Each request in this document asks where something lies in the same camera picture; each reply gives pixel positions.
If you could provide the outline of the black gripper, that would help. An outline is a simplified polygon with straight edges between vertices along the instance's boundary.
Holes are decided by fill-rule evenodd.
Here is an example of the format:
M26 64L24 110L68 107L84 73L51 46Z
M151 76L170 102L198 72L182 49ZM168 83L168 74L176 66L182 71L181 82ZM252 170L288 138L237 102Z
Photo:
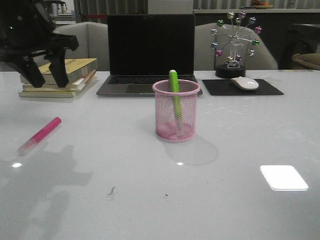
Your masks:
M45 83L33 57L44 56L59 88L69 83L65 66L66 50L79 47L75 35L54 33L55 20L45 0L2 0L0 2L0 60L12 67L35 88Z

